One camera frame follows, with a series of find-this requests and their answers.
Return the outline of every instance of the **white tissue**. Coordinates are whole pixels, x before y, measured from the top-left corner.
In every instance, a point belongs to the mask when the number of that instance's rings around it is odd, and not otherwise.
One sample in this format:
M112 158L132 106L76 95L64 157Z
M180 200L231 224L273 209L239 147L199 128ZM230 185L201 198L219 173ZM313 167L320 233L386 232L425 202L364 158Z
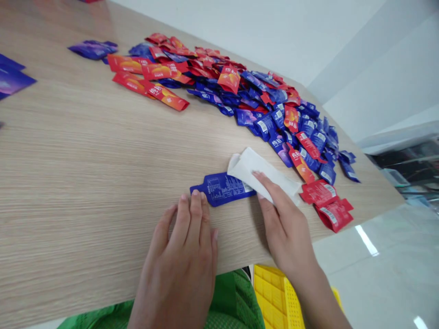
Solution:
M262 194L264 198L273 203L273 199L267 189L253 176L254 171L264 173L273 183L279 185L282 190L298 205L300 198L297 191L301 184L291 180L279 170L269 164L262 156L253 151L252 148L246 148L242 154L233 154L229 161L227 174L236 177L249 185L252 189Z

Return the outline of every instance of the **floor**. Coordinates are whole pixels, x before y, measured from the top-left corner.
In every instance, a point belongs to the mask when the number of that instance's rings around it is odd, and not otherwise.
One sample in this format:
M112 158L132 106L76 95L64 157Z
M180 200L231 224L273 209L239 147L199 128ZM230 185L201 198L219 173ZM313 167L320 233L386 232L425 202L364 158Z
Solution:
M314 244L355 329L439 328L439 217L410 205ZM55 329L63 320L28 329Z

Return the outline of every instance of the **yellow plastic basket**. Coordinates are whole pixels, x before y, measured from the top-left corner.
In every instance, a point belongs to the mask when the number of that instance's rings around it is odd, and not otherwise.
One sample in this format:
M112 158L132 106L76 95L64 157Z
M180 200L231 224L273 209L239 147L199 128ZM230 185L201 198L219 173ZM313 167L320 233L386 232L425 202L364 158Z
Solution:
M255 265L254 279L256 298L266 329L305 329L297 295L281 270ZM332 291L343 310L337 289L332 288Z

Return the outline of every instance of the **wood grain surface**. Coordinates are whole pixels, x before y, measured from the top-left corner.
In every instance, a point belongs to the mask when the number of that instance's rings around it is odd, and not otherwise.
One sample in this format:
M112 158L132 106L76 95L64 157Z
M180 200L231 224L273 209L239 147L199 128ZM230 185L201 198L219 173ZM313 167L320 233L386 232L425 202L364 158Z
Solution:
M67 49L95 39L119 53L153 32L186 46L215 46L111 2L0 0L0 53L38 82L0 102L0 328L21 328L134 297L162 212L207 174L227 170L250 146L300 178L260 138L185 90L177 112L112 82L101 61ZM250 69L268 70L227 51ZM285 65L293 65L285 54ZM300 95L321 104L297 82ZM358 225L403 203L397 191L337 127L357 155L362 184L337 165L336 188ZM313 240L333 233L302 205ZM212 208L219 273L268 261L256 197Z

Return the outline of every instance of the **hand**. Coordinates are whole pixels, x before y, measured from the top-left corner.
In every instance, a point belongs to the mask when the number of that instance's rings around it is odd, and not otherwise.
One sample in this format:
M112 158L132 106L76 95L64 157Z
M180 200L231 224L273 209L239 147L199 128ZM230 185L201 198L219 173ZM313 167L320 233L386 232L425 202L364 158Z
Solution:
M217 240L204 193L194 190L190 205L183 194L178 207L166 210L152 237L128 329L203 328L214 293Z
M290 281L319 269L305 215L264 173L255 171L253 175L270 193L276 206L258 194L268 247L278 268Z

